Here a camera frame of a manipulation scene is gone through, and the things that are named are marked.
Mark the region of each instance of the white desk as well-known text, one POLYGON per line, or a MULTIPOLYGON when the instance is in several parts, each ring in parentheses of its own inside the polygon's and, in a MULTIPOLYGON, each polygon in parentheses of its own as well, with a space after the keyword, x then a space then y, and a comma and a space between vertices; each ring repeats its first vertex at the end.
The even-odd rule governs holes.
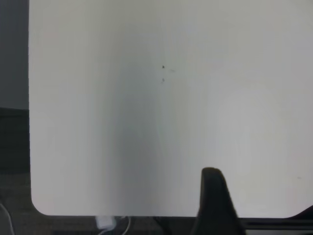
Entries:
POLYGON ((207 166, 240 217, 313 205, 312 13, 298 0, 31 0, 35 207, 195 216, 207 166))

